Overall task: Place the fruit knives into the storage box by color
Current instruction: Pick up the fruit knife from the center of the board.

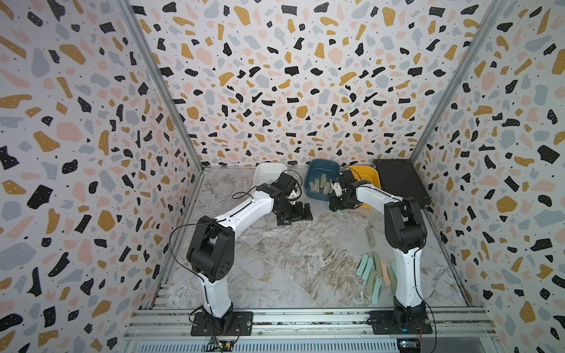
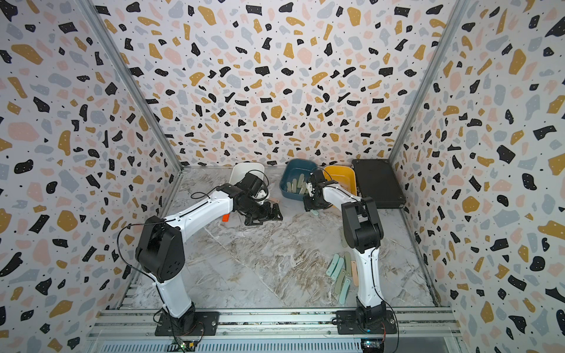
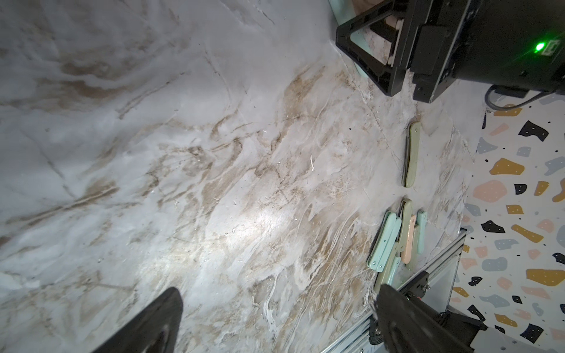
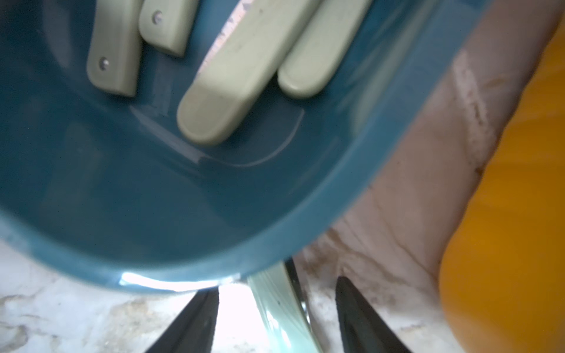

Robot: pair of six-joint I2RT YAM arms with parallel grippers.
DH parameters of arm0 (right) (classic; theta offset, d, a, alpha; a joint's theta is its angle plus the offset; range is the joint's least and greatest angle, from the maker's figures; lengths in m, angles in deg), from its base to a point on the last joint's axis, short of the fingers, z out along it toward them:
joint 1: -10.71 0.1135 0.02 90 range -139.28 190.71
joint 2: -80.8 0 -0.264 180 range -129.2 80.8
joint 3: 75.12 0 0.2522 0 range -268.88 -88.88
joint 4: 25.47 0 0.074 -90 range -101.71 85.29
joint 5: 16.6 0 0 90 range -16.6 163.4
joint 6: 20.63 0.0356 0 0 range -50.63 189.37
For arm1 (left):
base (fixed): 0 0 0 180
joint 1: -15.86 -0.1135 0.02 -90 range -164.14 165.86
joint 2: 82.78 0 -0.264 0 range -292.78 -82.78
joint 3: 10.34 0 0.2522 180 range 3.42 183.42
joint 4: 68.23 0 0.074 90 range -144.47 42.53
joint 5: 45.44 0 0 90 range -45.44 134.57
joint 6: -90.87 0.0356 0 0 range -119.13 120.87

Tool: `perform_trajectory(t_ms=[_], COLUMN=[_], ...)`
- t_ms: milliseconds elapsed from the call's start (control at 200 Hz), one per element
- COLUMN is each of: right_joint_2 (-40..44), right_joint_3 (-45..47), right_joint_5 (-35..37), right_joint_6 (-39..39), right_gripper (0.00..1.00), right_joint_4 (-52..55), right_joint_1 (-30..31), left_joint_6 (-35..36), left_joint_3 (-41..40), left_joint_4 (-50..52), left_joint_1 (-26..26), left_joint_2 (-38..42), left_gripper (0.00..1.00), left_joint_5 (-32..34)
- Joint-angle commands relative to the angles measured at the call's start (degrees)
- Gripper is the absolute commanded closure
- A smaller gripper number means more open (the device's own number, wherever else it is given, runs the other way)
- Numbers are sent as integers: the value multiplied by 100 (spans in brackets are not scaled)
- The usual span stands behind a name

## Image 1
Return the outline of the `olive knife bottom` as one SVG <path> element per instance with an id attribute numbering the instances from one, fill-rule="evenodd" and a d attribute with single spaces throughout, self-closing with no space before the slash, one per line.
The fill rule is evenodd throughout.
<path id="1" fill-rule="evenodd" d="M 382 271 L 382 267 L 381 267 L 380 255 L 379 255 L 378 252 L 373 252 L 373 260 L 374 260 L 374 264 L 375 264 L 376 276 L 382 278 L 383 277 L 383 271 Z"/>

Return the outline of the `pink knife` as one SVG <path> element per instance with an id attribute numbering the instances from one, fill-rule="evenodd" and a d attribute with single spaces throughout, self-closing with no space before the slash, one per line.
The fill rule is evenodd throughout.
<path id="1" fill-rule="evenodd" d="M 384 281 L 384 283 L 387 287 L 390 287 L 391 286 L 391 279 L 390 279 L 390 276 L 388 274 L 387 264 L 384 260 L 381 260 L 380 267 L 381 267 L 381 271 L 383 273 L 383 281 Z"/>

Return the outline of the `olive knife lowest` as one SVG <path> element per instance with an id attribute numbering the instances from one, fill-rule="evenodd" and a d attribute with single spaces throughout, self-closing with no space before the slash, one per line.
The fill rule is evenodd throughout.
<path id="1" fill-rule="evenodd" d="M 370 297 L 374 291 L 375 278 L 376 278 L 376 271 L 372 269 L 369 273 L 369 277 L 366 282 L 366 294 L 368 297 Z"/>

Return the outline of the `mint knife lowest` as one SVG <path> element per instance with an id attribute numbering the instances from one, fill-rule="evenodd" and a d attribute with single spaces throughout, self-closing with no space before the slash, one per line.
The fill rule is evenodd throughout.
<path id="1" fill-rule="evenodd" d="M 376 277 L 373 283 L 372 295 L 371 295 L 371 302 L 374 306 L 378 305 L 382 284 L 383 284 L 383 280 L 379 277 Z"/>

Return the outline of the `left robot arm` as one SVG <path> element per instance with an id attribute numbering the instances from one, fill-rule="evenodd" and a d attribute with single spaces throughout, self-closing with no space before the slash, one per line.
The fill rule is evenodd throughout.
<path id="1" fill-rule="evenodd" d="M 302 186 L 298 172 L 283 169 L 267 182 L 234 193 L 233 199 L 244 201 L 232 210 L 214 218 L 203 216 L 191 225 L 194 234 L 186 255 L 191 266 L 175 261 L 200 279 L 205 298 L 204 317 L 214 328 L 226 331 L 233 322 L 227 275 L 234 264 L 238 236 L 269 213 L 275 214 L 279 227 L 311 221 L 310 205 L 300 201 Z"/>

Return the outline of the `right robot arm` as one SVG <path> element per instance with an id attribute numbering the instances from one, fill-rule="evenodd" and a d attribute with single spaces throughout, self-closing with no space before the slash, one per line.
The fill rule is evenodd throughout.
<path id="1" fill-rule="evenodd" d="M 351 210 L 368 204 L 384 216 L 385 239 L 394 250 L 397 290 L 392 322 L 402 331 L 427 319 L 426 304 L 419 292 L 421 250 L 428 232 L 418 201 L 389 194 L 366 180 L 357 180 L 350 169 L 342 171 L 333 184 L 330 210 Z"/>

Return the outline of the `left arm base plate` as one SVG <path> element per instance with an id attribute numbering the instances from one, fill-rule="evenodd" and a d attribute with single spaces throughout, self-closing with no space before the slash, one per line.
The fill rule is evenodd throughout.
<path id="1" fill-rule="evenodd" d="M 197 313 L 191 328 L 191 336 L 250 336 L 253 328 L 252 311 L 228 311 L 222 318 L 204 311 Z"/>

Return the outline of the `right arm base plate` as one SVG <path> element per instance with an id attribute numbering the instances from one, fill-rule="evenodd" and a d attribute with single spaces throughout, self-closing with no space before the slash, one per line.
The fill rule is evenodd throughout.
<path id="1" fill-rule="evenodd" d="M 366 323 L 374 335 L 419 335 L 433 333 L 431 321 L 425 310 L 374 310 L 369 312 Z"/>

